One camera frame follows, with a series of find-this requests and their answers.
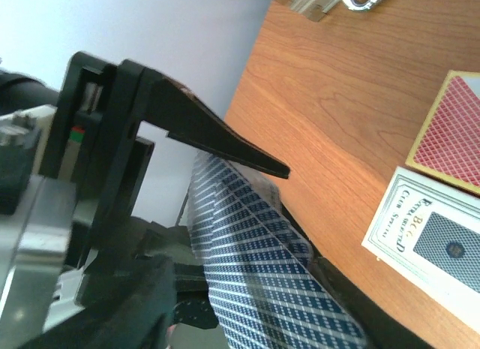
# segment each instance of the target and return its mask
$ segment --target yellow card border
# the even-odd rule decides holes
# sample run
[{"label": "yellow card border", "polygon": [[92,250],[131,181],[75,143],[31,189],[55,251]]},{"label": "yellow card border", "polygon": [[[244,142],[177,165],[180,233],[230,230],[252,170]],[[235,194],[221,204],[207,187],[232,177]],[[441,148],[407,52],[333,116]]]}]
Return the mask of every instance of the yellow card border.
[{"label": "yellow card border", "polygon": [[410,150],[410,153],[408,154],[408,157],[406,158],[405,164],[409,167],[413,167],[414,169],[417,169],[418,171],[421,171],[423,173],[426,173],[428,175],[434,176],[438,179],[441,179],[444,182],[448,182],[454,186],[463,188],[465,190],[471,191],[475,194],[480,195],[480,188],[478,186],[475,186],[472,183],[465,182],[463,180],[454,178],[453,176],[441,173],[440,171],[431,169],[429,167],[426,167],[424,165],[418,164],[414,162],[413,158],[415,157],[415,153],[419,149],[420,143],[422,142],[425,134],[427,133],[427,129],[430,126],[430,123],[432,119],[434,118],[435,113],[438,110],[438,106],[440,104],[440,101],[443,98],[443,95],[445,94],[445,91],[447,87],[449,86],[449,83],[452,81],[453,77],[478,77],[480,78],[480,73],[470,73],[468,71],[453,71],[450,70],[448,72],[447,77],[443,81],[442,88],[440,89],[438,95],[436,96],[436,99],[430,108],[430,111],[428,112],[427,118],[425,119],[423,126],[420,129],[420,132],[417,135],[417,138],[415,139],[415,142]]}]

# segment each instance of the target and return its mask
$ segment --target wood grain surface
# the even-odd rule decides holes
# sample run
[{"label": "wood grain surface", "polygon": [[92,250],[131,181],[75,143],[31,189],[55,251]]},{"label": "wood grain surface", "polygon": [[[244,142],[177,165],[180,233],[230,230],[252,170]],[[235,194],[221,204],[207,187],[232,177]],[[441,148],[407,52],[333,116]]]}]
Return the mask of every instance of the wood grain surface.
[{"label": "wood grain surface", "polygon": [[291,166],[275,179],[286,206],[371,299],[435,347],[480,347],[361,247],[449,69],[480,71],[480,0],[340,5],[321,23],[273,3],[226,120]]}]

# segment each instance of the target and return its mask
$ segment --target blue patterned fabric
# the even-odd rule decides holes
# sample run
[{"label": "blue patterned fabric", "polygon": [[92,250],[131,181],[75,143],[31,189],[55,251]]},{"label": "blue patterned fabric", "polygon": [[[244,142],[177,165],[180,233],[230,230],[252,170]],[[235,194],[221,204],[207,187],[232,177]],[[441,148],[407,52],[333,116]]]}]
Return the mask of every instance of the blue patterned fabric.
[{"label": "blue patterned fabric", "polygon": [[360,326],[306,269],[311,247],[279,202],[276,186],[254,170],[199,153],[190,239],[230,347],[365,347]]}]

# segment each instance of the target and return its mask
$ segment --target black circle emblem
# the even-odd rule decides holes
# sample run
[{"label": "black circle emblem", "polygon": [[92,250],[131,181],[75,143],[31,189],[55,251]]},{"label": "black circle emblem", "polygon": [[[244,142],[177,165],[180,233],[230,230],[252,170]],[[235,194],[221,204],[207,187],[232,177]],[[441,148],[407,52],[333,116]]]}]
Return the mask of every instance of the black circle emblem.
[{"label": "black circle emblem", "polygon": [[459,242],[450,242],[446,247],[449,257],[454,259],[460,259],[465,255],[465,248]]}]

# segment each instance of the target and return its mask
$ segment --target red diamond pattern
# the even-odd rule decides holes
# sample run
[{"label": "red diamond pattern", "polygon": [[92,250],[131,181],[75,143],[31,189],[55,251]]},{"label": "red diamond pattern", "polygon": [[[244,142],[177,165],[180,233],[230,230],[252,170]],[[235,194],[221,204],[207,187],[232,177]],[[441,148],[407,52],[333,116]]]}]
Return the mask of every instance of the red diamond pattern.
[{"label": "red diamond pattern", "polygon": [[453,77],[413,158],[480,188],[480,98]]}]

